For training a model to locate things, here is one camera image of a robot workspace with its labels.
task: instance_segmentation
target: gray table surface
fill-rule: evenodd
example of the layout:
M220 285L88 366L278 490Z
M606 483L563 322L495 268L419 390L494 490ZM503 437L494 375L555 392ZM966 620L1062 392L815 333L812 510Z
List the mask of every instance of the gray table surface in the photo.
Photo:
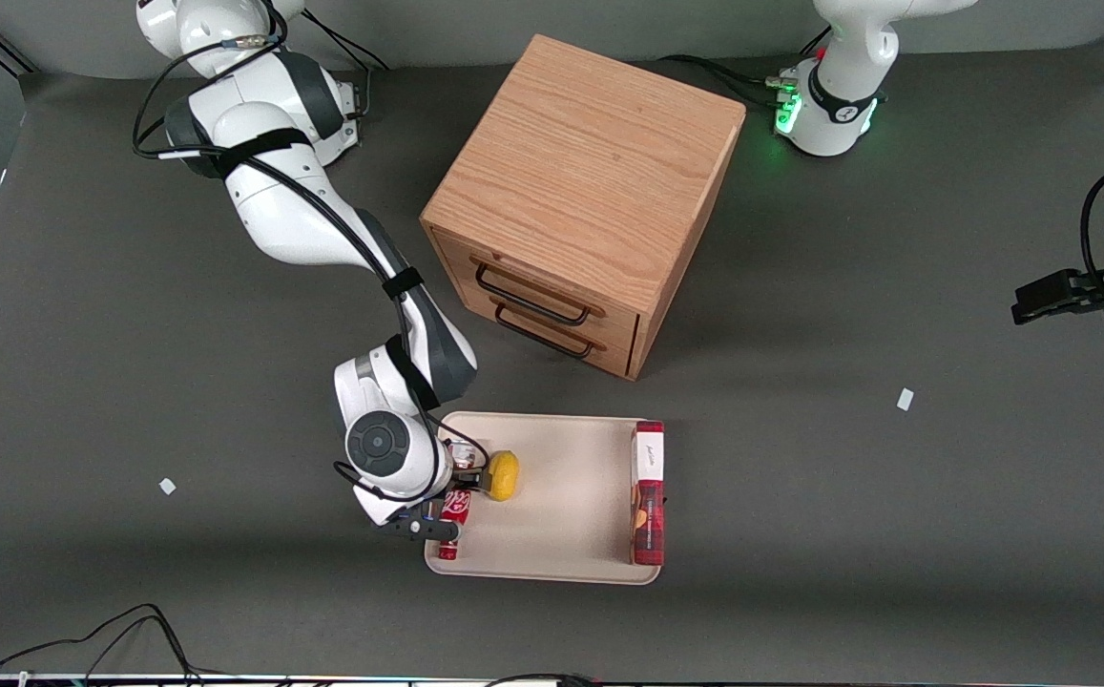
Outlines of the gray table surface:
M329 464L330 371L394 330L373 277L273 262L219 183L134 158L141 83L32 77L0 191L0 656L150 600L243 673L1104 684L1104 321L1009 317L1080 264L1104 44L904 57L840 159L753 112L636 383L471 316L416 222L506 73L381 74L332 179L475 345L450 410L666 421L661 578L439 578L372 535ZM107 668L172 663L150 635Z

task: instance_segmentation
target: plastic tray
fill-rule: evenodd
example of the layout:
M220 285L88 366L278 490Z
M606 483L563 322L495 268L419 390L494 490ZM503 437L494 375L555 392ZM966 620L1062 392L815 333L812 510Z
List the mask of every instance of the plastic tray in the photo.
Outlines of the plastic tray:
M629 563L631 418L456 412L446 424L488 452L510 450L521 473L511 499L474 495L459 556L425 563L438 574L648 584L660 566Z

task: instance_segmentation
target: red soda can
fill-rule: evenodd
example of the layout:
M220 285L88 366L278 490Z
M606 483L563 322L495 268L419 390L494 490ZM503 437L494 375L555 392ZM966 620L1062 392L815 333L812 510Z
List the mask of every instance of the red soda can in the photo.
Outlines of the red soda can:
M440 519L449 522L457 522L459 526L459 538L463 537L463 526L468 521L468 510L471 508L471 493L466 488L455 488L446 495L446 503L442 504ZM437 558L443 561L453 561L459 557L459 540L454 542L442 542L437 548Z

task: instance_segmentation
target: wooden box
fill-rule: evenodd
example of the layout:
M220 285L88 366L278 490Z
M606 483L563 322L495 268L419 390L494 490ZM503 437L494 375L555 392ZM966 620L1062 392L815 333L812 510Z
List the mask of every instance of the wooden box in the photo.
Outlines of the wooden box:
M474 313L635 380L744 116L535 35L421 223Z

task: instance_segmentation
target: drawer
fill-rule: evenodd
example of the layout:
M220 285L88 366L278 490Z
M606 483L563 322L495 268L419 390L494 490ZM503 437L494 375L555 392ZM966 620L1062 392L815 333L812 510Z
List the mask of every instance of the drawer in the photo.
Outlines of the drawer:
M459 295L468 307L476 305L471 309L482 316L495 319L481 310L495 310L495 305L505 304L507 316L516 313L522 321L550 326L573 340L616 351L631 348L637 326L635 313L586 300L565 287L551 286L443 234L437 234L437 243Z
M627 377L627 367L631 357L629 345L618 347L605 340L588 338L580 331L570 331L564 327L552 325L544 319L532 317L508 302L491 296L482 296L478 290L470 290L466 299L468 309L484 318L496 321L513 332L538 340L544 347L560 351L564 356L586 361L596 368L607 370L618 377Z

